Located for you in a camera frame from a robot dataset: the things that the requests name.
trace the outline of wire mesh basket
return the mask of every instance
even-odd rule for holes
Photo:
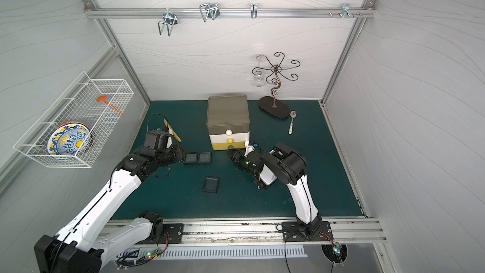
[[[98,101],[106,96],[106,104]],[[18,140],[14,149],[49,168],[90,168],[133,96],[124,79],[91,79],[81,73],[52,106]],[[67,123],[87,127],[75,153],[52,154],[54,131]]]

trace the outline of blue and yellow plate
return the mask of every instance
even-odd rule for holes
[[[47,152],[51,155],[76,155],[84,152],[90,143],[89,129],[84,124],[63,124],[52,133],[47,142]]]

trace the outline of wall hook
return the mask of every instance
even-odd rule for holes
[[[349,9],[350,9],[349,4],[348,3],[344,4],[343,7],[342,7],[342,12],[339,13],[340,18],[345,18],[345,17],[354,18],[355,17],[355,14],[351,14],[349,12]]]
[[[167,26],[167,33],[168,36],[172,34],[172,30],[174,29],[174,25],[177,24],[177,16],[168,11],[163,14],[163,21],[158,22],[158,32],[161,35],[163,31],[163,27]]]
[[[202,20],[204,22],[207,21],[209,15],[212,20],[216,19],[217,16],[221,15],[219,7],[215,3],[204,3],[203,5],[199,6],[199,11],[202,14]]]
[[[251,4],[251,18],[255,19],[258,16],[258,5],[256,3]]]

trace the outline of jewelry stand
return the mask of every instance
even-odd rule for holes
[[[291,110],[290,110],[290,108],[287,104],[281,102],[280,100],[277,100],[276,97],[275,97],[276,95],[278,95],[278,89],[281,88],[281,79],[279,78],[279,76],[281,75],[282,77],[284,77],[285,79],[287,79],[289,81],[297,81],[298,80],[297,74],[291,74],[291,79],[289,79],[288,77],[284,76],[281,73],[281,71],[298,68],[300,66],[299,61],[292,60],[291,64],[298,64],[298,65],[291,67],[291,68],[283,69],[280,65],[283,62],[283,60],[285,59],[285,54],[283,54],[282,52],[276,52],[275,53],[275,57],[280,57],[281,55],[283,55],[283,58],[281,59],[279,64],[276,64],[276,65],[273,65],[270,62],[270,60],[265,55],[263,55],[264,58],[266,58],[266,60],[271,64],[271,68],[265,69],[265,68],[256,67],[252,71],[254,75],[258,75],[258,76],[262,74],[262,71],[260,71],[258,69],[272,71],[271,74],[268,77],[266,77],[266,82],[269,83],[270,85],[276,85],[276,87],[271,89],[271,96],[264,96],[263,98],[261,98],[259,100],[259,107],[262,108],[263,110],[265,110],[266,112],[270,113],[271,115],[277,117],[277,118],[288,117],[289,113],[291,112]]]

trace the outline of black oval base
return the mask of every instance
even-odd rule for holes
[[[285,118],[291,112],[289,106],[276,100],[276,108],[273,107],[274,100],[271,96],[264,96],[259,100],[259,107],[277,118]]]

